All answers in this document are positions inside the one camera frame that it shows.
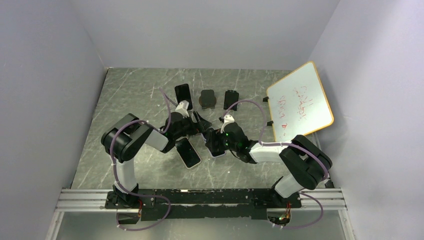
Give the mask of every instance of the white wall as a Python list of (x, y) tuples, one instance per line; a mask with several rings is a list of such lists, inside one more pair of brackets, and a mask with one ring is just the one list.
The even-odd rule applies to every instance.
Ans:
[(0, 1), (0, 239), (45, 239), (105, 76), (69, 1)]
[(424, 1), (341, 0), (310, 60), (357, 239), (424, 239)]
[(108, 67), (296, 69), (340, 0), (72, 0)]

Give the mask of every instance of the black mounting plate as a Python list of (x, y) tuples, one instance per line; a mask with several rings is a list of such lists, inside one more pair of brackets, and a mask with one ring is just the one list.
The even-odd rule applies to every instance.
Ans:
[[(275, 194), (269, 188), (237, 189), (140, 189), (140, 194), (160, 195), (171, 202), (171, 211), (167, 219), (202, 219), (202, 218), (238, 218), (251, 217), (267, 220), (267, 209), (286, 208), (290, 202), (292, 208), (302, 207), (299, 194), (275, 201)], [(168, 210), (167, 202), (162, 198), (142, 199), (152, 207), (142, 207), (141, 221), (161, 219)], [(106, 201), (106, 209), (124, 209)]]

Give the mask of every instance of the purple cable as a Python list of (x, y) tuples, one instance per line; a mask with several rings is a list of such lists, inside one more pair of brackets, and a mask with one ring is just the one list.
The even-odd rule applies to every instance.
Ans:
[(317, 218), (317, 219), (315, 219), (315, 220), (313, 220), (313, 221), (311, 221), (311, 222), (309, 222), (309, 223), (307, 223), (307, 224), (304, 224), (304, 225), (300, 225), (300, 226), (281, 226), (281, 225), (278, 225), (278, 224), (275, 224), (275, 223), (273, 223), (273, 222), (270, 222), (270, 221), (268, 221), (268, 222), (270, 222), (270, 223), (272, 223), (272, 224), (275, 224), (275, 225), (277, 225), (277, 226), (280, 226), (280, 227), (282, 227), (283, 229), (303, 229), (303, 228), (307, 228), (307, 227), (309, 227), (309, 226), (312, 226), (312, 225), (314, 225), (314, 224), (316, 224), (316, 223), (318, 223), (322, 218), (323, 218), (323, 216), (324, 216), (324, 208), (323, 208), (323, 205), (321, 205), (321, 203), (320, 203), (320, 201), (318, 201), (318, 199), (316, 199), (315, 197), (313, 197), (313, 196), (311, 196), (311, 195), (308, 195), (308, 194), (306, 194), (306, 193), (303, 193), (303, 192), (299, 192), (299, 194), (301, 194), (301, 195), (303, 195), (303, 196), (306, 196), (306, 197), (308, 197), (308, 198), (310, 198), (310, 199), (312, 199), (312, 200), (314, 200), (318, 205), (319, 205), (319, 208), (321, 209), (321, 213), (319, 214), (319, 217)]
[[(326, 166), (324, 166), (324, 164), (318, 159), (318, 157), (316, 157), (315, 155), (313, 155), (310, 151), (308, 151), (308, 150), (306, 150), (305, 148), (303, 148), (303, 147), (301, 147), (301, 146), (298, 146), (298, 145), (295, 145), (295, 144), (293, 144), (293, 143), (288, 143), (288, 142), (262, 142), (261, 141), (261, 139), (262, 139), (262, 135), (264, 135), (264, 131), (265, 131), (265, 128), (267, 127), (267, 116), (265, 115), (265, 112), (264, 112), (264, 109), (261, 107), (261, 105), (259, 105), (257, 102), (255, 102), (255, 101), (253, 101), (253, 100), (250, 100), (250, 99), (245, 99), (245, 100), (240, 100), (240, 101), (237, 101), (237, 102), (235, 102), (235, 103), (233, 103), (231, 106), (229, 106), (229, 108), (224, 112), (224, 114), (222, 115), (222, 117), (224, 117), (225, 115), (227, 115), (228, 114), (228, 112), (235, 106), (235, 105), (237, 105), (237, 104), (239, 104), (239, 103), (243, 103), (243, 102), (248, 102), (248, 103), (252, 103), (252, 104), (254, 104), (254, 105), (256, 105), (258, 108), (259, 108), (259, 110), (260, 110), (260, 112), (262, 113), (262, 118), (263, 118), (263, 127), (262, 127), (262, 129), (260, 130), (260, 134), (259, 134), (259, 138), (258, 138), (258, 143), (261, 145), (261, 146), (289, 146), (289, 147), (293, 147), (293, 148), (296, 148), (296, 149), (299, 149), (300, 151), (302, 151), (302, 152), (304, 152), (305, 154), (307, 154), (308, 156), (310, 156), (311, 158), (313, 158), (318, 164), (319, 164), (319, 166), (322, 168), (322, 170), (324, 171), (324, 178), (322, 179), (322, 180), (325, 180), (325, 179), (327, 179), (327, 177), (328, 177), (328, 175), (329, 175), (329, 171), (327, 170), (327, 168), (326, 168)], [(302, 192), (300, 192), (299, 194), (302, 194), (302, 195), (304, 195), (304, 196), (306, 196), (306, 197), (308, 197), (308, 198), (310, 198), (310, 199), (312, 199), (312, 200), (314, 200), (316, 203), (318, 203), (318, 205), (319, 205), (319, 207), (321, 208), (321, 214), (319, 215), (319, 217), (316, 219), (316, 220), (314, 220), (314, 221), (312, 221), (312, 222), (310, 222), (310, 223), (308, 223), (308, 224), (305, 224), (305, 225), (301, 225), (301, 226), (289, 226), (289, 227), (284, 227), (285, 229), (301, 229), (301, 228), (306, 228), (306, 227), (309, 227), (309, 226), (311, 226), (311, 225), (313, 225), (313, 224), (315, 224), (315, 223), (317, 223), (318, 221), (320, 221), (322, 218), (323, 218), (323, 215), (324, 215), (324, 209), (323, 209), (323, 206), (321, 205), (321, 203), (320, 203), (320, 201), (318, 201), (318, 199), (316, 199), (316, 198), (314, 198), (313, 196), (310, 196), (310, 195), (308, 195), (308, 194), (305, 194), (305, 193), (302, 193)]]
[(305, 148), (295, 145), (293, 143), (287, 143), (287, 142), (262, 142), (262, 135), (264, 135), (264, 131), (265, 128), (267, 127), (267, 117), (265, 115), (264, 109), (261, 107), (261, 105), (259, 105), (257, 102), (250, 100), (250, 99), (245, 99), (245, 100), (240, 100), (240, 101), (236, 101), (235, 103), (233, 103), (231, 106), (229, 106), (229, 108), (224, 112), (224, 114), (222, 115), (222, 117), (224, 117), (225, 115), (228, 114), (228, 112), (237, 104), (239, 103), (243, 103), (243, 102), (248, 102), (248, 103), (252, 103), (254, 105), (256, 105), (260, 112), (262, 113), (262, 118), (263, 118), (263, 127), (260, 130), (260, 134), (259, 134), (259, 138), (258, 138), (258, 143), (261, 146), (289, 146), (289, 147), (293, 147), (296, 149), (299, 149), (300, 151), (306, 153), (308, 156), (310, 156), (311, 158), (313, 158), (318, 164), (319, 166), (322, 168), (322, 170), (324, 171), (324, 178), (322, 180), (327, 179), (327, 177), (329, 176), (329, 171), (327, 170), (326, 166), (324, 166), (324, 164), (318, 159), (318, 157), (316, 157), (315, 155), (313, 155), (310, 151), (306, 150)]
[(161, 196), (161, 195), (144, 195), (144, 194), (138, 194), (138, 193), (134, 193), (134, 192), (131, 192), (131, 191), (129, 191), (128, 189), (126, 189), (124, 186), (122, 186), (122, 184), (119, 182), (119, 179), (118, 179), (118, 172), (117, 172), (117, 160), (115, 159), (115, 156), (114, 156), (114, 146), (115, 146), (115, 142), (116, 142), (116, 140), (117, 140), (117, 137), (119, 136), (119, 134), (121, 134), (122, 133), (122, 131), (124, 130), (124, 129), (126, 129), (127, 127), (129, 127), (129, 126), (131, 126), (131, 125), (133, 125), (133, 124), (138, 124), (138, 123), (143, 123), (143, 124), (148, 124), (145, 120), (134, 120), (134, 121), (130, 121), (130, 122), (128, 122), (127, 124), (125, 124), (124, 126), (122, 126), (117, 132), (116, 132), (116, 134), (115, 134), (115, 136), (113, 136), (113, 138), (112, 138), (112, 142), (110, 143), (110, 149), (109, 149), (109, 153), (110, 153), (110, 159), (112, 160), (112, 164), (113, 164), (113, 176), (115, 177), (115, 181), (116, 181), (116, 183), (117, 183), (117, 185), (124, 191), (124, 192), (126, 192), (127, 194), (130, 194), (130, 195), (134, 195), (134, 196), (137, 196), (137, 197), (139, 197), (139, 198), (160, 198), (160, 199), (164, 199), (167, 203), (168, 203), (168, 209), (166, 210), (166, 213), (165, 213), (165, 215), (161, 218), (161, 219), (159, 219), (157, 222), (155, 222), (155, 223), (153, 223), (152, 225), (150, 225), (150, 226), (146, 226), (146, 227), (142, 227), (142, 228), (125, 228), (125, 227), (123, 227), (123, 226), (121, 226), (120, 224), (119, 224), (119, 221), (118, 221), (118, 215), (116, 215), (116, 223), (117, 223), (117, 226), (120, 228), (120, 229), (122, 229), (122, 230), (125, 230), (125, 231), (143, 231), (143, 230), (146, 230), (146, 229), (150, 229), (150, 228), (153, 228), (154, 226), (156, 226), (156, 225), (158, 225), (158, 224), (160, 224), (167, 216), (168, 216), (168, 214), (170, 213), (170, 211), (171, 211), (171, 201), (167, 198), (167, 197), (165, 197), (165, 196)]
[[(171, 108), (170, 108), (170, 104), (169, 104), (169, 102), (168, 102), (168, 100), (167, 100), (167, 95), (164, 93), (164, 91), (162, 90), (162, 88), (159, 88), (159, 90), (160, 90), (160, 92), (162, 93), (162, 95), (163, 95), (163, 98), (165, 99), (165, 103), (166, 103), (166, 106), (167, 106), (167, 108), (168, 108), (168, 124), (167, 124), (167, 126), (166, 126), (166, 128), (165, 128), (165, 130), (164, 131), (160, 131), (160, 133), (162, 133), (162, 134), (164, 134), (164, 133), (166, 133), (167, 131), (168, 131), (168, 128), (170, 127), (170, 124), (171, 124)], [(139, 198), (160, 198), (160, 199), (164, 199), (167, 203), (168, 203), (168, 209), (166, 210), (166, 213), (165, 213), (165, 215), (161, 218), (161, 219), (159, 219), (157, 222), (155, 222), (155, 223), (153, 223), (152, 225), (150, 225), (150, 226), (146, 226), (146, 227), (142, 227), (142, 228), (125, 228), (125, 227), (123, 227), (123, 226), (121, 226), (120, 224), (119, 224), (119, 218), (118, 218), (118, 214), (116, 214), (116, 224), (117, 224), (117, 226), (118, 226), (118, 228), (120, 228), (120, 229), (122, 229), (122, 230), (125, 230), (125, 231), (132, 231), (132, 232), (135, 232), (135, 231), (143, 231), (143, 230), (146, 230), (146, 229), (150, 229), (150, 228), (153, 228), (154, 226), (156, 226), (156, 225), (158, 225), (158, 224), (160, 224), (167, 216), (168, 216), (168, 214), (170, 213), (170, 211), (171, 211), (171, 201), (167, 198), (167, 197), (165, 197), (165, 196), (161, 196), (161, 195), (144, 195), (144, 194), (138, 194), (138, 193), (134, 193), (134, 192), (131, 192), (131, 191), (129, 191), (128, 189), (126, 189), (121, 183), (120, 183), (120, 181), (119, 181), (119, 179), (118, 179), (118, 172), (117, 172), (117, 160), (116, 160), (116, 158), (115, 158), (115, 156), (114, 156), (114, 146), (115, 146), (115, 142), (116, 142), (116, 140), (117, 140), (117, 137), (119, 136), (119, 134), (121, 134), (122, 133), (122, 131), (124, 131), (126, 128), (128, 128), (129, 126), (131, 126), (131, 125), (133, 125), (133, 124), (139, 124), (139, 123), (143, 123), (143, 124), (147, 124), (147, 125), (149, 125), (149, 123), (147, 122), (147, 121), (145, 121), (145, 120), (134, 120), (134, 121), (130, 121), (130, 122), (128, 122), (127, 124), (125, 124), (125, 125), (123, 125), (117, 132), (116, 132), (116, 134), (113, 136), (113, 138), (112, 138), (112, 142), (110, 143), (110, 148), (109, 148), (109, 154), (110, 154), (110, 159), (112, 160), (112, 165), (113, 165), (113, 176), (114, 176), (114, 178), (115, 178), (115, 181), (116, 181), (116, 183), (117, 183), (117, 185), (124, 191), (124, 192), (126, 192), (127, 194), (130, 194), (130, 195), (134, 195), (134, 196), (137, 196), (137, 197), (139, 197)]]
[(168, 101), (170, 103), (172, 103), (172, 105), (174, 105), (175, 107), (178, 106), (178, 104), (176, 104), (174, 101), (172, 101), (171, 98), (168, 95), (166, 95), (165, 93), (163, 93), (163, 94), (165, 95), (165, 98), (168, 99)]
[(171, 107), (170, 107), (170, 103), (167, 100), (168, 96), (165, 94), (164, 90), (162, 90), (162, 88), (159, 87), (159, 91), (162, 93), (162, 96), (165, 100), (166, 107), (168, 108), (168, 124), (166, 125), (165, 130), (158, 131), (159, 133), (164, 134), (168, 131), (168, 129), (170, 128), (170, 125), (171, 125)]

